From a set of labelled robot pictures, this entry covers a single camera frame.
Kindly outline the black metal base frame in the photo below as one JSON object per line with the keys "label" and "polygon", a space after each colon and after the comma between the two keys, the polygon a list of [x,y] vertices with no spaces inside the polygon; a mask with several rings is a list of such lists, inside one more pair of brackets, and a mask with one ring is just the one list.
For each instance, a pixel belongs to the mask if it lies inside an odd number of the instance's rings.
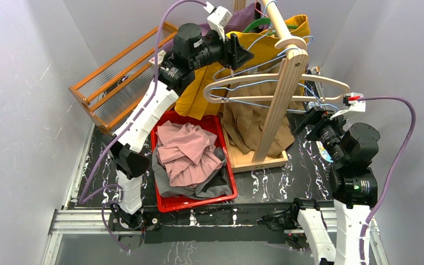
{"label": "black metal base frame", "polygon": [[101,206],[70,206],[56,210],[50,236],[107,236],[134,251],[143,245],[170,242],[285,243],[296,240],[295,248],[307,244],[304,232],[290,213],[290,202],[221,203],[162,213],[148,205],[132,228]]}

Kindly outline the mustard yellow garment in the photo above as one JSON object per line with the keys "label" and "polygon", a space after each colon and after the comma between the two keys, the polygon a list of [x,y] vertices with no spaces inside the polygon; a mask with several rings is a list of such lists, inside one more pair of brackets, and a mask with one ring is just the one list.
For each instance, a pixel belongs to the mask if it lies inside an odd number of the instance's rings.
{"label": "mustard yellow garment", "polygon": [[267,30],[261,33],[229,30],[225,40],[209,30],[201,52],[194,57],[199,62],[194,64],[196,69],[192,72],[191,83],[179,96],[175,111],[199,120],[206,115],[217,115],[221,104],[208,102],[203,96],[204,88],[221,78],[229,78],[231,71],[244,73],[279,57],[283,49],[274,47],[278,40],[275,33],[268,34]]}

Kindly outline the orange wooden shoe rack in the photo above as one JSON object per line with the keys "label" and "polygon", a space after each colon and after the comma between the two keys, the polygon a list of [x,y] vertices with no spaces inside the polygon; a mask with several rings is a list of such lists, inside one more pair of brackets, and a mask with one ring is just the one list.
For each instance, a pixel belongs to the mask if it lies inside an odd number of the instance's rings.
{"label": "orange wooden shoe rack", "polygon": [[80,80],[69,91],[103,133],[112,133],[138,105],[153,78],[149,59],[156,36],[160,45],[173,39],[177,26],[165,22]]}

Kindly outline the purple garment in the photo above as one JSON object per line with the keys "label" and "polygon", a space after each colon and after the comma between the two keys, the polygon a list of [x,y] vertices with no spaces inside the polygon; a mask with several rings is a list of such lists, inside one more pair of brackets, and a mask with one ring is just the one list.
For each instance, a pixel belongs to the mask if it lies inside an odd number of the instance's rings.
{"label": "purple garment", "polygon": [[[260,2],[254,2],[245,7],[244,9],[233,12],[231,19],[224,27],[224,32],[229,33],[231,31],[244,32],[244,30],[255,20],[261,17],[262,7]],[[202,30],[202,35],[206,35],[210,31],[210,26],[207,23],[199,24]],[[173,39],[162,45],[164,51],[170,51],[173,45]]]}

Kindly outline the khaki tan garment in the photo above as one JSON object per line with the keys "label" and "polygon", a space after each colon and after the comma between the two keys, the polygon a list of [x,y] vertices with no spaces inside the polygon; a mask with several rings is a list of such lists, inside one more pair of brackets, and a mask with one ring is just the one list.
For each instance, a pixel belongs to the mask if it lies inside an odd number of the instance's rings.
{"label": "khaki tan garment", "polygon": [[[268,114],[270,102],[261,102],[261,106],[243,103],[226,103],[222,112],[222,124],[229,136],[230,144],[243,154],[255,151],[261,141],[263,126]],[[267,152],[269,157],[277,157],[294,143],[287,115],[278,122],[278,130]]]}

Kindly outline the wooden clothes rack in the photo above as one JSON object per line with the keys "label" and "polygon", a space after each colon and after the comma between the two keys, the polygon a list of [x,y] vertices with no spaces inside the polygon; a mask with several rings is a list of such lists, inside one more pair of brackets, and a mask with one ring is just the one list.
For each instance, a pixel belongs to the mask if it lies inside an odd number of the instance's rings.
{"label": "wooden clothes rack", "polygon": [[229,156],[229,164],[231,165],[234,173],[252,171],[256,169],[272,168],[282,166],[288,161],[288,156],[282,152],[282,158],[269,158],[266,159],[268,150],[271,147],[278,131],[279,122],[282,120],[284,114],[287,113],[288,105],[297,89],[298,83],[303,79],[302,75],[306,70],[306,65],[309,59],[307,53],[307,43],[303,38],[294,36],[289,31],[280,11],[278,10],[275,1],[263,1],[265,8],[263,13],[267,13],[275,33],[279,37],[276,42],[275,48],[283,50],[283,60],[276,74],[255,74],[247,76],[235,76],[224,78],[214,83],[209,84],[204,88],[203,95],[210,102],[213,100],[209,94],[213,88],[229,87],[237,83],[245,82],[251,84],[258,81],[269,81],[272,78],[278,79],[276,90],[271,97],[248,97],[248,98],[225,98],[220,102],[225,103],[238,103],[240,101],[245,103],[252,103],[258,100],[271,101],[268,114],[266,116],[263,131],[259,138],[257,150],[253,155],[244,155],[236,148],[230,146],[227,142],[227,152]]}

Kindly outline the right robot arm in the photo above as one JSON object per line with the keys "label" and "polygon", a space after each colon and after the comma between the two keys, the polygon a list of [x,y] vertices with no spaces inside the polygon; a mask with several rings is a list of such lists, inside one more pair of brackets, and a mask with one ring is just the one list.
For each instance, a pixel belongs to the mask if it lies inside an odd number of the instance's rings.
{"label": "right robot arm", "polygon": [[319,141],[331,157],[328,176],[336,211],[337,238],[333,243],[315,200],[293,201],[290,224],[303,229],[315,264],[368,264],[371,210],[378,202],[378,184],[370,168],[378,153],[379,132],[366,123],[344,130],[343,115],[312,107],[293,130],[298,135],[307,126],[308,141]]}

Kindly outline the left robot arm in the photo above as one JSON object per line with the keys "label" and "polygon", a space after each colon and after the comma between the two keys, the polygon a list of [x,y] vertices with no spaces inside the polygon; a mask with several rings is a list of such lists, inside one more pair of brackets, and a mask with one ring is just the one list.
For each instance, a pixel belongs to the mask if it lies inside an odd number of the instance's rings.
{"label": "left robot arm", "polygon": [[128,229],[136,230],[143,222],[141,176],[151,162],[141,150],[161,116],[195,80],[196,70],[216,62],[237,70],[253,57],[234,33],[226,36],[209,30],[203,35],[201,27],[194,23],[178,28],[170,51],[160,62],[140,103],[112,136],[105,135],[103,139],[105,150],[115,164],[121,190],[120,201],[113,203],[110,209]]}

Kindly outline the grey pleated skirt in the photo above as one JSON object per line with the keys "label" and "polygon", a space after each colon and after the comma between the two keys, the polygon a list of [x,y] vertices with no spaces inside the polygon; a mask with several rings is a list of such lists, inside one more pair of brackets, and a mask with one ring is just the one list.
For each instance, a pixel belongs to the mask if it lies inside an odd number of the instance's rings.
{"label": "grey pleated skirt", "polygon": [[217,198],[222,195],[231,195],[232,190],[226,176],[225,166],[227,165],[224,150],[218,147],[213,154],[221,161],[221,168],[214,170],[203,182],[187,187],[173,187],[169,183],[167,171],[158,159],[157,149],[152,153],[152,170],[158,192],[163,198],[171,198],[182,195],[195,200],[206,200]]}

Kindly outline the small white box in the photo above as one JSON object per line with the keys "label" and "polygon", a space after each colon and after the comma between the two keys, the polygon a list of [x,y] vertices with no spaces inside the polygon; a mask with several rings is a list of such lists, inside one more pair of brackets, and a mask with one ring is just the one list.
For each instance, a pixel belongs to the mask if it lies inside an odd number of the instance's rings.
{"label": "small white box", "polygon": [[156,57],[152,57],[149,59],[149,65],[154,68],[155,67],[155,61],[157,61],[157,66],[160,66],[163,58],[165,56],[166,52],[164,50],[161,50],[157,53]]}

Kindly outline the pink ruffled garment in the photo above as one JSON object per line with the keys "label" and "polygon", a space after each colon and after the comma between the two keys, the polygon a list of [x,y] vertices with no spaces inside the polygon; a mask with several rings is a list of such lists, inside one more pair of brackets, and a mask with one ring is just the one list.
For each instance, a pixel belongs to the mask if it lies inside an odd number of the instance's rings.
{"label": "pink ruffled garment", "polygon": [[156,135],[157,157],[172,187],[203,183],[222,167],[222,159],[214,154],[218,136],[199,125],[167,121],[157,127]]}

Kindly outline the green hanger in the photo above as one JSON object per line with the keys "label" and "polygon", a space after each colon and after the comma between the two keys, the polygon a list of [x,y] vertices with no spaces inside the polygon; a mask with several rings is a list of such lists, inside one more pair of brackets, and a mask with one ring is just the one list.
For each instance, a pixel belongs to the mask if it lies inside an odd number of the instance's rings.
{"label": "green hanger", "polygon": [[264,30],[265,26],[270,26],[271,20],[268,17],[259,18],[251,22],[245,29],[243,33],[260,33]]}

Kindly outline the beige plastic hanger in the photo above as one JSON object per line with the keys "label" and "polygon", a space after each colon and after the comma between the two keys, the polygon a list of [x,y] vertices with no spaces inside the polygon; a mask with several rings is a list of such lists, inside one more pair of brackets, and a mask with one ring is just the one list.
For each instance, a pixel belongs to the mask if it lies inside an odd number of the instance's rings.
{"label": "beige plastic hanger", "polygon": [[[210,103],[234,103],[234,102],[270,102],[273,99],[273,93],[276,90],[280,79],[279,73],[262,73],[254,75],[245,75],[238,77],[229,77],[213,82],[203,89],[203,97]],[[318,75],[302,74],[297,81],[311,81],[336,87],[342,93],[335,97],[316,98],[314,96],[293,95],[294,102],[317,102],[335,103],[341,101],[344,94],[350,93],[349,85]]]}

